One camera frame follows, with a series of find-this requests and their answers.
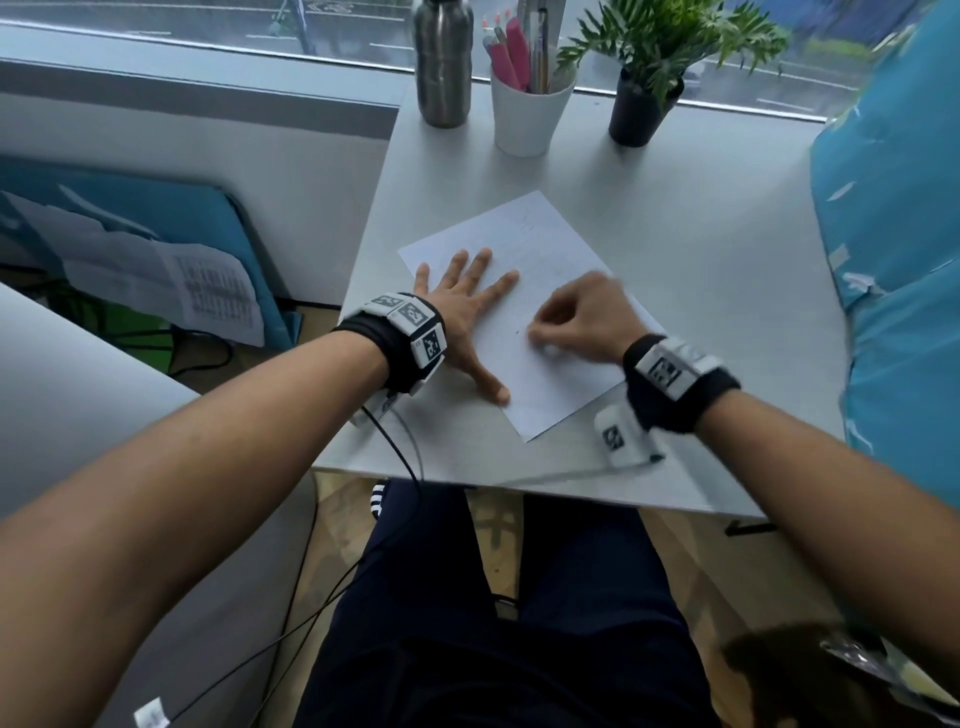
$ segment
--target person's right arm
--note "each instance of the person's right arm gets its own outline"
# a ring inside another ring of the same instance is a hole
[[[528,329],[592,361],[621,363],[647,333],[619,283],[587,274]],[[695,433],[837,592],[960,695],[960,516],[889,468],[739,390]]]

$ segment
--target pink marker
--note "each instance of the pink marker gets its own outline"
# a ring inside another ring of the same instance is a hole
[[[521,86],[520,82],[516,79],[516,72],[514,71],[514,65],[510,63],[510,54],[507,52],[507,46],[503,43],[496,42],[491,36],[487,36],[483,39],[483,47],[490,56],[493,75],[504,85],[508,85],[517,91],[522,91],[523,86]]]
[[[516,81],[520,88],[526,88],[530,84],[530,46],[516,17],[507,23],[507,51],[516,72]]]

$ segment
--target plant pot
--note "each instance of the plant pot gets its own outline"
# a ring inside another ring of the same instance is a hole
[[[620,69],[616,82],[616,101],[610,117],[610,136],[625,147],[642,147],[653,137],[666,113],[677,105],[684,92],[684,80],[677,79],[676,87],[666,97],[663,109],[657,99],[645,88],[634,83],[626,68]]]

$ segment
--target white table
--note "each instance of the white table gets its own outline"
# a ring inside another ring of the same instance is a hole
[[[399,248],[539,189],[668,331],[721,356],[747,391],[842,438],[846,325],[808,178],[821,127],[677,107],[647,149],[627,150],[607,136],[611,108],[574,94],[548,154],[519,159],[493,145],[487,85],[474,85],[469,120],[452,131],[423,123],[407,93],[344,309],[409,290]],[[593,417],[623,397],[621,385],[527,444],[454,372],[397,408],[429,480],[761,515],[689,437],[663,436],[671,456],[643,473],[563,475],[607,468]],[[399,422],[384,424],[416,468]],[[316,466],[406,474],[375,430],[352,425]]]

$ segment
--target pen holder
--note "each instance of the pen holder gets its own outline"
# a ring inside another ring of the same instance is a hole
[[[576,81],[575,67],[557,71],[557,51],[553,48],[550,49],[550,93],[517,91],[491,72],[493,141],[496,146],[514,157],[546,154]]]

